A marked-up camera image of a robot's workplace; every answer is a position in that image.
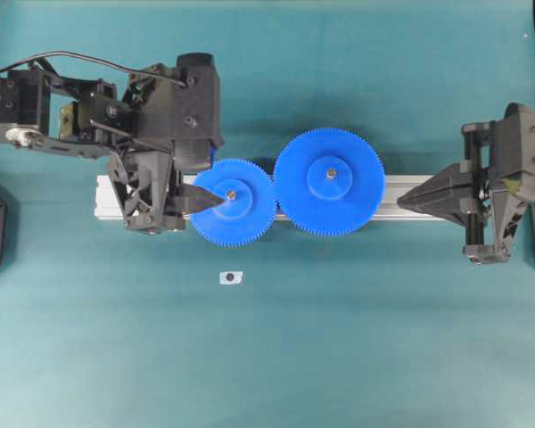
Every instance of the gear teeth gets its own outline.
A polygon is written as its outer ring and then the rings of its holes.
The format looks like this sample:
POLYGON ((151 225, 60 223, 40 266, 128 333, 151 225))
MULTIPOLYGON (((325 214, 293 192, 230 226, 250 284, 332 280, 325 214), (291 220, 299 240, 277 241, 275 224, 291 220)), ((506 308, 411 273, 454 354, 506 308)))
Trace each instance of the gear teeth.
MULTIPOLYGON (((209 175, 207 176, 207 178, 210 178, 210 174, 214 174, 215 170, 218 171, 218 166, 219 166, 219 169, 222 169, 224 165, 226 164, 232 164, 232 166, 234 167, 235 174, 232 178, 241 179, 247 185, 250 185, 250 187, 252 188, 253 194, 265 195, 264 197, 273 199, 273 203, 271 203, 269 207, 267 206, 268 201, 265 201, 261 205, 261 211, 254 211, 254 215, 256 215, 256 218, 257 218, 257 220, 254 219, 254 221, 256 221, 258 224, 262 224, 262 227, 256 228, 255 233, 251 235, 243 235, 240 239, 225 240, 220 235, 211 234, 209 233, 209 230, 201 227, 201 221, 199 220, 199 218, 202 218, 202 217, 199 217, 199 214, 204 214, 205 216, 207 216, 205 218, 205 222, 216 221, 218 222, 218 228, 222 227, 223 220, 215 216, 214 211, 212 211, 213 209, 203 211, 202 213, 198 213, 196 215, 192 215, 191 220, 192 220, 194 229, 196 229, 196 231, 202 237, 204 237, 207 241, 210 241, 211 243, 214 243, 221 247, 240 247, 240 246, 244 246, 244 245, 247 245, 249 243, 256 241, 263 234, 265 234, 267 230, 271 227, 273 221, 276 218, 275 190, 273 188, 273 181, 271 177, 266 173, 266 171, 264 171, 260 166, 258 166, 254 162, 250 162, 249 160, 236 159, 236 158, 226 158, 223 160, 218 160, 214 163, 214 167, 212 169, 203 171, 203 173, 208 173, 209 175), (271 195, 267 193, 262 193, 262 192, 268 192, 269 190, 271 191, 271 195)), ((201 175, 199 175, 194 181, 195 185, 200 185, 198 183, 198 179, 200 176, 201 175)), ((224 179, 226 179, 226 177, 222 177, 221 179, 219 178, 218 182, 216 183, 214 183, 214 180, 212 180, 211 183, 209 183, 208 185, 204 185, 204 187, 214 186, 215 184, 221 182, 224 179)), ((255 199, 253 203, 256 203, 256 207, 259 207, 258 204, 261 203, 261 199, 258 197, 255 199)), ((227 232, 232 234, 234 230, 230 229, 230 230, 227 230, 227 232)))
MULTIPOLYGON (((361 169, 359 171, 359 175, 365 174, 365 171, 366 171, 366 169, 361 169)), ((297 182, 306 183, 304 177, 297 177, 297 178, 298 178, 297 182)), ((372 147, 366 140, 364 140, 360 136, 357 136, 356 134, 354 134, 354 133, 352 133, 350 131, 347 131, 347 130, 344 130, 344 129, 340 129, 340 128, 332 128, 332 127, 311 129, 311 130, 303 132, 303 133, 299 134, 298 136, 296 136, 295 138, 293 138, 293 140, 288 145, 286 145, 285 148, 281 151, 280 156, 277 159, 277 163, 276 163, 276 166, 274 168, 274 179, 275 179, 275 182, 276 182, 276 192, 278 193, 276 195, 276 198, 277 198, 277 201, 279 203, 280 209, 287 215, 287 217, 291 220, 291 222, 296 227, 298 227, 299 229, 304 230, 304 231, 306 231, 306 232, 308 232, 310 234, 319 235, 319 236, 346 235, 346 234, 355 232, 356 230, 360 229, 362 226, 364 226, 371 219, 371 217, 375 213, 376 209, 378 209, 378 206, 380 205, 380 201, 382 200, 383 195, 384 195, 384 187, 385 187, 385 185, 384 185, 384 165, 383 165, 383 162, 382 162, 380 156, 378 155, 378 153, 374 149, 374 147, 372 147), (370 168, 375 168, 375 169, 380 170, 380 174, 382 175, 382 183, 378 183, 378 185, 382 186, 381 194, 378 197, 377 197, 376 194, 374 195, 374 198, 379 199, 378 203, 376 204, 375 209, 366 212, 365 215, 361 215, 360 218, 357 218, 357 219, 352 218, 350 224, 345 224, 344 226, 340 226, 340 224, 339 224, 343 220, 340 218, 340 214, 338 213, 338 219, 337 219, 338 224, 337 224, 337 228, 335 228, 335 229, 332 229, 332 228, 329 229, 327 227, 328 225, 325 225, 325 228, 317 227, 317 222, 316 221, 312 221, 312 219, 313 219, 312 212, 317 212, 316 210, 310 211, 310 212, 308 212, 308 214, 306 214, 306 210, 309 210, 309 207, 294 207, 294 206, 292 206, 292 204, 296 202, 296 198, 295 198, 295 195, 293 194, 293 191, 295 191, 295 192, 300 192, 300 191, 309 192, 309 190, 308 190, 306 185, 304 185, 304 186, 303 185, 299 185, 299 187, 297 187, 296 185, 285 185, 283 188, 281 186, 277 185, 278 172, 279 172, 279 175, 283 174, 281 172, 281 168, 286 168, 286 169, 292 169, 293 168, 293 165, 295 164, 295 162, 293 162, 292 158, 294 158, 295 160, 299 160, 299 162, 300 162, 300 161, 302 161, 301 156, 303 156, 303 153, 306 152, 307 154, 310 154, 311 152, 309 150, 316 150, 317 148, 319 148, 320 150, 324 149, 324 151, 328 151, 328 152, 337 152, 338 150, 340 151, 342 149, 341 146, 337 146, 337 145, 335 145, 335 146, 329 145, 327 147, 326 144, 329 141, 328 139, 326 141, 324 141, 323 143, 321 143, 321 139, 317 139, 317 138, 314 138, 313 140, 309 141, 310 136, 317 136, 318 134, 321 134, 321 133, 324 133, 324 132, 329 132, 329 131, 340 133, 342 137, 345 137, 345 135, 349 135, 353 139, 352 141, 356 141, 357 144, 358 144, 358 142, 364 143, 366 148, 370 149, 370 152, 363 151, 363 153, 360 154, 360 153, 357 153, 356 150, 353 150, 352 147, 350 147, 350 148, 345 149, 346 152, 342 153, 342 156, 340 156, 340 157, 343 157, 343 159, 345 159, 345 160, 350 160, 350 164, 351 163, 357 164, 357 162, 359 162, 359 160, 358 160, 359 155, 362 156, 363 158, 366 157, 366 159, 364 159, 364 162, 366 162, 366 164, 367 164, 366 166, 368 166, 370 168), (300 150, 300 149, 298 149, 298 147, 296 147, 296 146, 298 146, 298 144, 300 145, 300 143, 294 143, 294 142, 296 142, 298 140, 300 140, 300 141, 302 140, 302 141, 305 142, 303 144, 303 147, 301 148, 301 149, 304 149, 304 150, 300 150), (281 160, 287 161, 288 165, 285 165, 283 167, 283 164, 280 163, 281 160)), ((333 202, 333 203, 330 202, 329 203, 328 208, 330 210, 334 210, 337 207, 340 208, 339 205, 333 206, 334 203, 335 202, 333 202)))

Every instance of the large blue gear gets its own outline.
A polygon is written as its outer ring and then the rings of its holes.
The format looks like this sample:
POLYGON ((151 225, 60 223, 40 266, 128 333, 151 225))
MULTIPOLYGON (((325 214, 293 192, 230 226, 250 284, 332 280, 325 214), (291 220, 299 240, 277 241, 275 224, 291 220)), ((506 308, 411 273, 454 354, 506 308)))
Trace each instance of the large blue gear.
POLYGON ((194 185, 225 200, 217 207, 191 215, 198 233, 216 245, 251 243, 269 229, 276 217, 271 178, 247 160, 220 160, 212 169, 201 172, 194 185))
POLYGON ((375 150, 349 131, 320 128, 294 138, 277 159, 276 196, 297 227, 345 235, 381 204, 384 169, 375 150))

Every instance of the black cable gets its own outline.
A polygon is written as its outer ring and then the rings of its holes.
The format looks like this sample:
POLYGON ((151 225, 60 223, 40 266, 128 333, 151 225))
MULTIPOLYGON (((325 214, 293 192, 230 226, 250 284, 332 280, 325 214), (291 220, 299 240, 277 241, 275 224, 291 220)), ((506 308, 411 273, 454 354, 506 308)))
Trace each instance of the black cable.
POLYGON ((36 55, 29 56, 28 58, 24 58, 23 60, 19 60, 19 61, 13 63, 13 64, 10 64, 7 67, 3 67, 2 69, 0 69, 0 73, 4 73, 5 71, 11 70, 11 69, 15 69, 16 67, 19 67, 19 66, 21 66, 23 64, 26 64, 28 62, 33 62, 33 61, 36 61, 36 60, 40 60, 40 59, 43 59, 43 58, 49 58, 49 57, 52 57, 52 56, 69 56, 70 58, 76 58, 78 60, 94 62, 96 64, 101 64, 101 65, 104 65, 106 67, 111 67, 112 69, 123 71, 125 73, 138 74, 139 76, 146 76, 146 77, 149 77, 149 78, 161 78, 163 80, 169 80, 172 83, 174 83, 175 85, 179 85, 181 87, 186 87, 186 83, 183 82, 182 80, 178 79, 178 78, 172 78, 170 76, 163 76, 163 75, 158 74, 158 73, 151 73, 150 71, 130 69, 128 67, 124 67, 122 65, 118 65, 118 64, 116 64, 114 62, 109 62, 109 61, 106 61, 106 60, 102 60, 100 58, 95 58, 94 56, 88 56, 88 55, 83 55, 81 53, 74 53, 74 52, 68 52, 68 51, 51 51, 51 52, 37 53, 36 55))

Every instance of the teal table surface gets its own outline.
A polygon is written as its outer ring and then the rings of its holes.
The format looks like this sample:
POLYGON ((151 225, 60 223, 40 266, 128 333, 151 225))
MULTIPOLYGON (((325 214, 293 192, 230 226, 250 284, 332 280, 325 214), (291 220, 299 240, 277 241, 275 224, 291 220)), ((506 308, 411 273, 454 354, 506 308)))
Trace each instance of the teal table surface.
MULTIPOLYGON (((54 49, 134 68, 211 52, 219 158, 274 158, 334 126, 388 174, 431 174, 461 159, 462 124, 535 109, 531 4, 10 0, 0 66, 54 49)), ((467 262, 445 222, 338 239, 278 223, 222 249, 190 226, 144 236, 97 220, 103 172, 0 145, 0 428, 535 427, 528 218, 499 266, 467 262), (244 283, 219 285, 225 270, 244 283)))

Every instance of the robotic arm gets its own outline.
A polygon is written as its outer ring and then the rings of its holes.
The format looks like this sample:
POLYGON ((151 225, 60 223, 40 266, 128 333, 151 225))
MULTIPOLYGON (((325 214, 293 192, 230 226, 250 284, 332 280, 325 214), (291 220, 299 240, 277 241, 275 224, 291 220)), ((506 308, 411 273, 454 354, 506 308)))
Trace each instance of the robotic arm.
POLYGON ((212 55, 189 53, 174 67, 131 70, 77 53, 42 53, 0 69, 0 142, 17 148, 97 159, 107 171, 125 227, 147 234, 185 228, 183 215, 224 200, 183 183, 209 169, 223 145, 219 133, 219 79, 212 55), (115 85, 67 78, 46 59, 70 56, 129 74, 117 99, 115 85), (28 64, 28 70, 16 70, 28 64), (51 94, 73 101, 60 110, 60 134, 49 136, 51 94))

